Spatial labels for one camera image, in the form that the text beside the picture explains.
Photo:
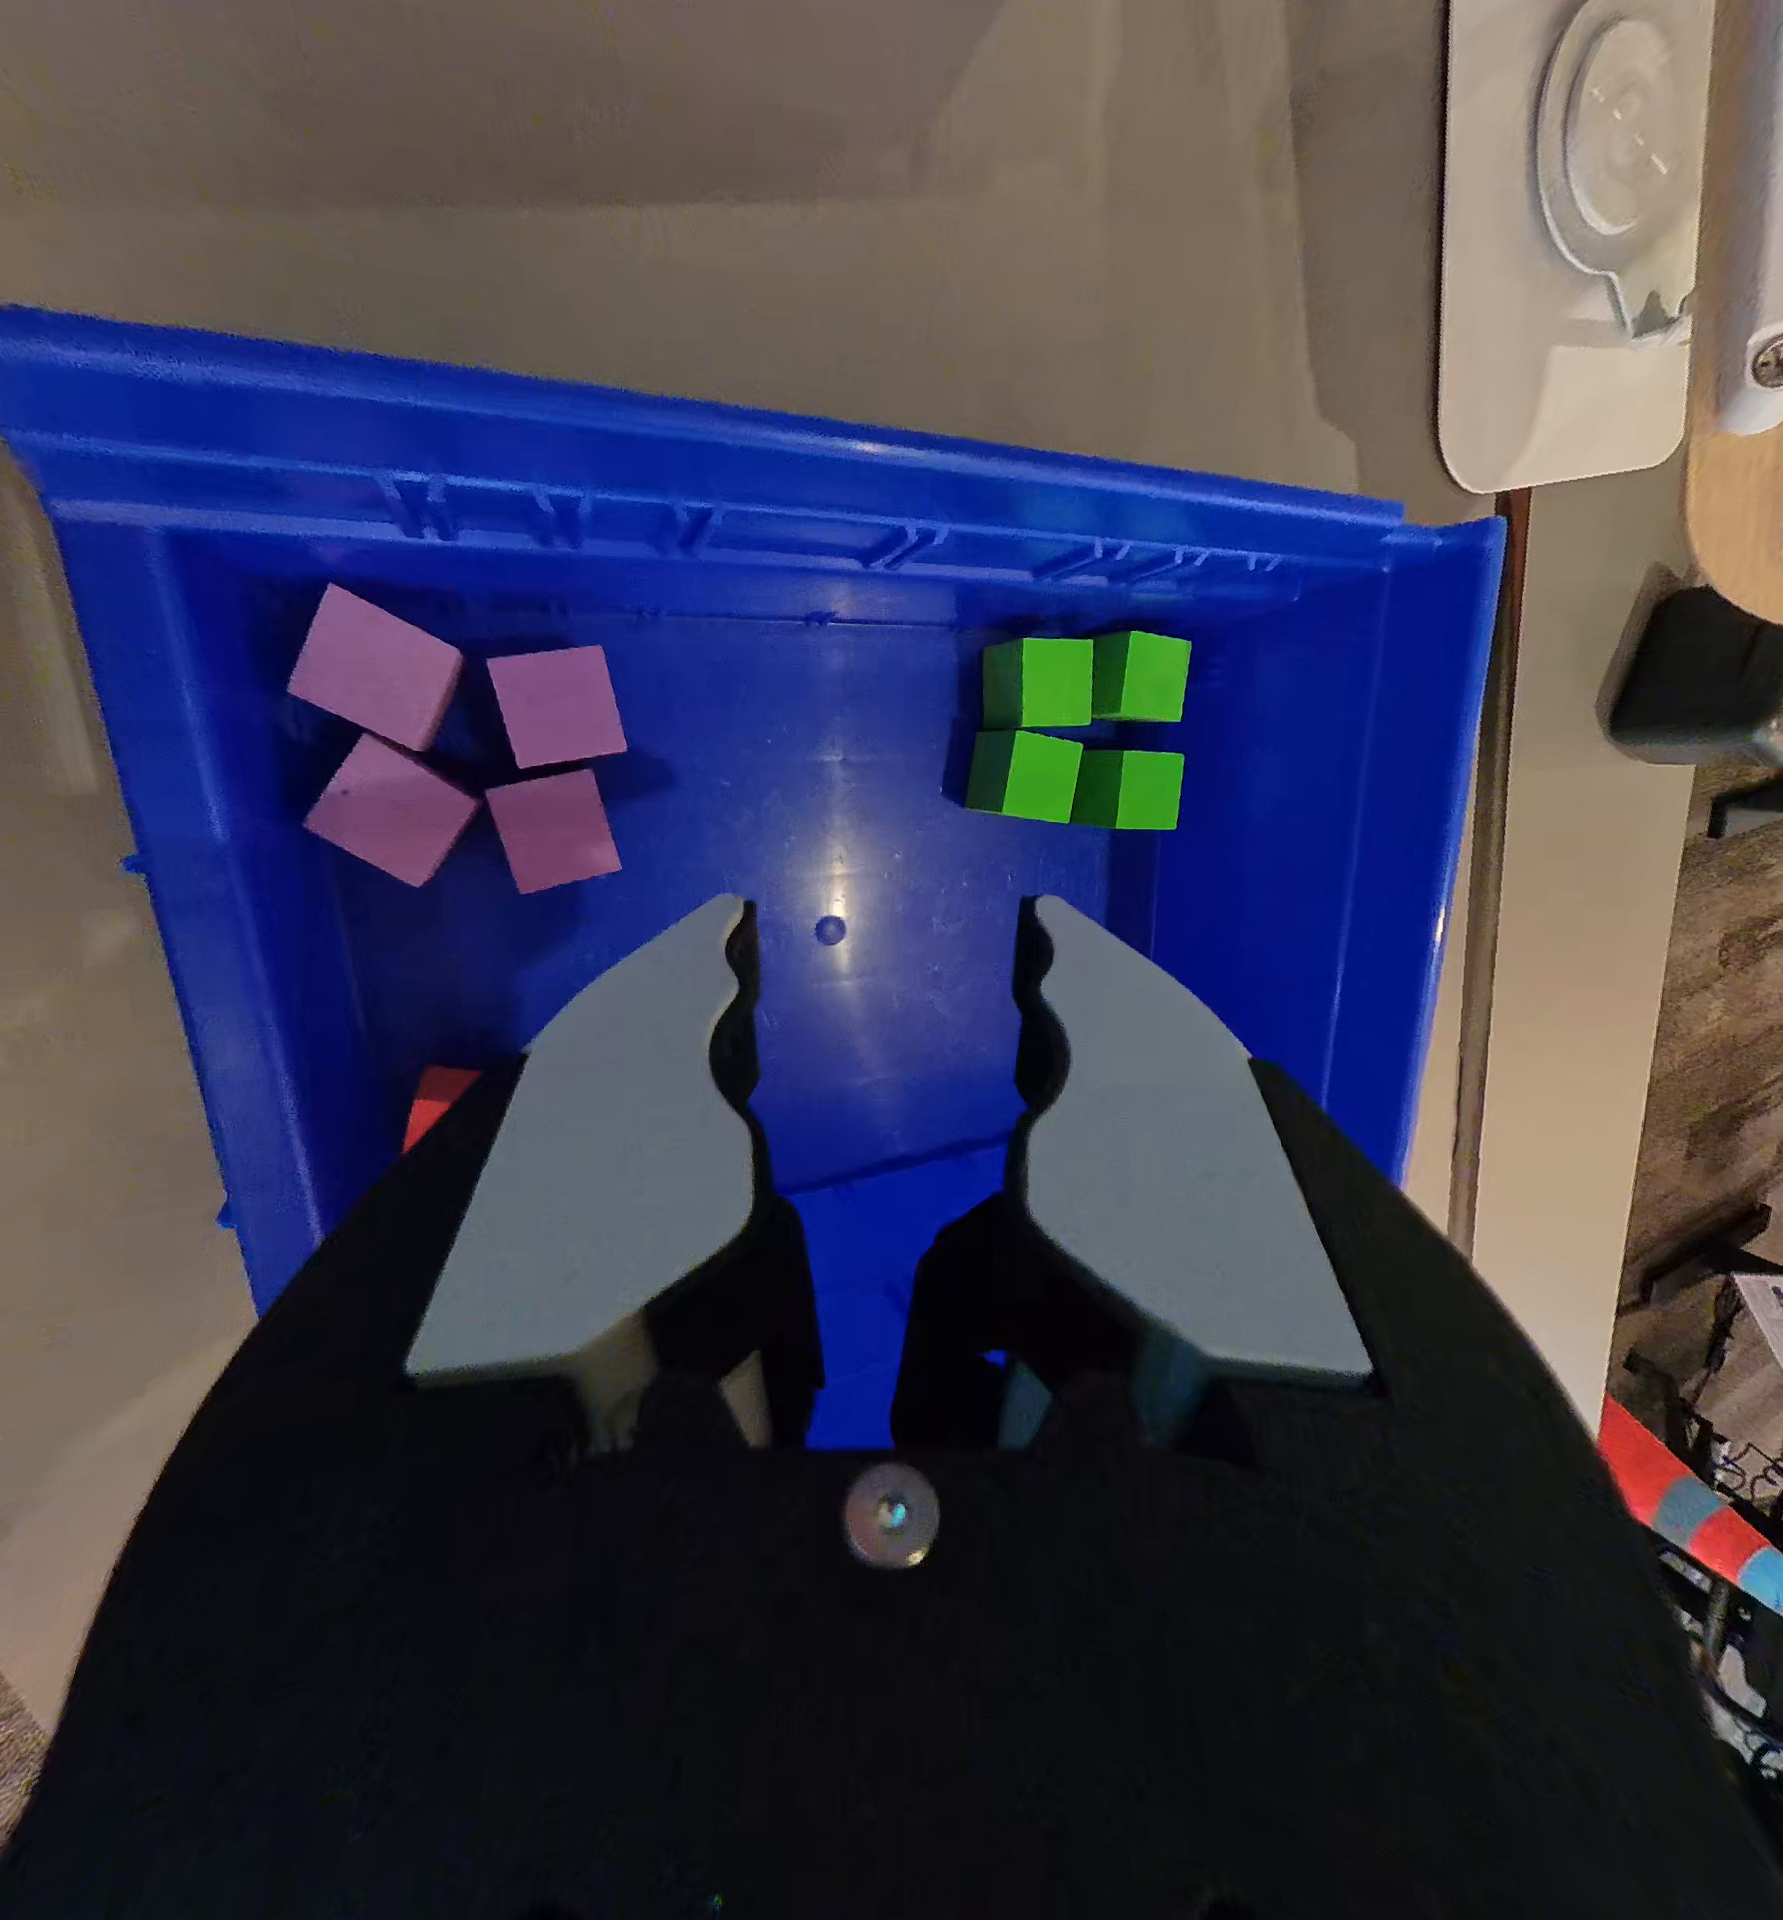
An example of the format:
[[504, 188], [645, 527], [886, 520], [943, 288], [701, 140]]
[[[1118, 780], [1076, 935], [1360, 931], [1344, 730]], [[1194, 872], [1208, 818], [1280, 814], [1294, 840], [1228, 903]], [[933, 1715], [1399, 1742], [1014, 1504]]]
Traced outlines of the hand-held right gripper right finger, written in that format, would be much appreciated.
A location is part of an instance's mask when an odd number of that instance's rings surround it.
[[1070, 902], [1024, 902], [1024, 1113], [998, 1191], [921, 1261], [904, 1448], [1029, 1448], [1076, 1383], [1184, 1448], [1227, 1385], [1354, 1393], [1372, 1355], [1254, 1058]]

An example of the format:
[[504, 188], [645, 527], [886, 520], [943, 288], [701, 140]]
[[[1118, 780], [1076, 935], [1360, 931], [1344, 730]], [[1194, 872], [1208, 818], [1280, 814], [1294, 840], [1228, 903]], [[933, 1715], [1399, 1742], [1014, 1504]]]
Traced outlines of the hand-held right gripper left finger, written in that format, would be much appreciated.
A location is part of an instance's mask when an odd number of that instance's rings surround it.
[[717, 896], [566, 999], [523, 1054], [404, 1374], [566, 1379], [625, 1448], [663, 1375], [797, 1448], [819, 1328], [759, 1091], [759, 909]]

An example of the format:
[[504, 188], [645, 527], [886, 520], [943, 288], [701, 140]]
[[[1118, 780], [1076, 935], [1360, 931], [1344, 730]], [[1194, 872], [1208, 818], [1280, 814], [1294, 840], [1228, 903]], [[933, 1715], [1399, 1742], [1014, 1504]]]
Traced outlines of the blue plastic bin with cubes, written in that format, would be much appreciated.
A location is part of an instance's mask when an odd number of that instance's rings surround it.
[[[1493, 518], [0, 307], [255, 1308], [482, 1065], [703, 899], [759, 906], [759, 1114], [826, 1308], [812, 1439], [887, 1437], [910, 1268], [998, 1183], [1018, 906], [1141, 946], [1404, 1179], [1504, 559]], [[433, 760], [517, 767], [487, 662], [607, 651], [622, 868], [424, 886], [305, 829], [355, 730], [286, 692], [327, 586], [467, 659]], [[963, 805], [979, 657], [1191, 638], [1173, 831]]]

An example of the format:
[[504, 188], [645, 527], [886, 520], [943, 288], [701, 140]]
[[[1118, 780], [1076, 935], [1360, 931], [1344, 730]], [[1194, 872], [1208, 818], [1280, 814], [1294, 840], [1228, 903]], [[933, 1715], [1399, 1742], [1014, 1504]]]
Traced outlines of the red wooden cube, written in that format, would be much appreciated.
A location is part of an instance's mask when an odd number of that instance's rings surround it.
[[413, 1089], [398, 1152], [410, 1152], [474, 1087], [482, 1069], [425, 1065]]

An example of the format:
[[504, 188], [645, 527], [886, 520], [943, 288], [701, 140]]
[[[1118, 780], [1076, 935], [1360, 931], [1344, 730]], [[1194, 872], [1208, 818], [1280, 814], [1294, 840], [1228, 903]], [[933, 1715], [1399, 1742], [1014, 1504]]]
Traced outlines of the green wooden cube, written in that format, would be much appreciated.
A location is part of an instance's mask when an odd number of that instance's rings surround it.
[[979, 657], [985, 730], [1087, 729], [1095, 718], [1091, 636], [1013, 636]]
[[1091, 636], [1091, 718], [1113, 724], [1180, 724], [1191, 675], [1191, 638], [1149, 631]]
[[1173, 831], [1181, 814], [1185, 756], [1082, 748], [1070, 824], [1113, 831]]
[[1073, 824], [1082, 744], [1029, 729], [975, 733], [963, 805], [1007, 820]]

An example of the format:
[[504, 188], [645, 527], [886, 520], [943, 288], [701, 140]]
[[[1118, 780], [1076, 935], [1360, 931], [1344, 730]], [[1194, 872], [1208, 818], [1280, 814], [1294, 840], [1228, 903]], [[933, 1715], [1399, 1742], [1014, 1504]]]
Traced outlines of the black box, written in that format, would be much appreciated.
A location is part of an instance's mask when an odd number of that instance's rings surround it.
[[1622, 756], [1783, 767], [1783, 627], [1715, 588], [1651, 564], [1597, 698], [1598, 727]]

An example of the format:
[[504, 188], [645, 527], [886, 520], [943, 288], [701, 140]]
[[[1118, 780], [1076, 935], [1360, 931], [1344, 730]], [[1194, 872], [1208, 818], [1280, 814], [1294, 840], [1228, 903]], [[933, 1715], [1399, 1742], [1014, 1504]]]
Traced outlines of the instruction sheet on wooden board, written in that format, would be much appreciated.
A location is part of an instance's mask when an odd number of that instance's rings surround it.
[[1767, 216], [1747, 175], [1777, 145], [1783, 3], [1719, 1], [1708, 89], [1682, 513], [1694, 567], [1744, 611], [1783, 624], [1783, 419], [1725, 422], [1744, 380], [1749, 268]]

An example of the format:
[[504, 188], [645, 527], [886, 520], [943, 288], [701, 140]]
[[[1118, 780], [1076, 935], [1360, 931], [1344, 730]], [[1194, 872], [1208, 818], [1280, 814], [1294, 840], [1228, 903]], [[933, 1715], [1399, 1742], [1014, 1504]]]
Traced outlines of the white stand base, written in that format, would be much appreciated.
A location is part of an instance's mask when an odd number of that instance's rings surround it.
[[1452, 1], [1436, 441], [1469, 493], [1685, 435], [1714, 5]]

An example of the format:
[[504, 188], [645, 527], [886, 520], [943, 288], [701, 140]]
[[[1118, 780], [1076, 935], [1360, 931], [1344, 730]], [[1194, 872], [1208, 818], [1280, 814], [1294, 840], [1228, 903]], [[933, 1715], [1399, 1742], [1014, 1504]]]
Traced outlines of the white clip bar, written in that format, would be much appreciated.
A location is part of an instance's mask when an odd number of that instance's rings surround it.
[[1715, 12], [1704, 264], [1717, 428], [1783, 425], [1783, 1]]

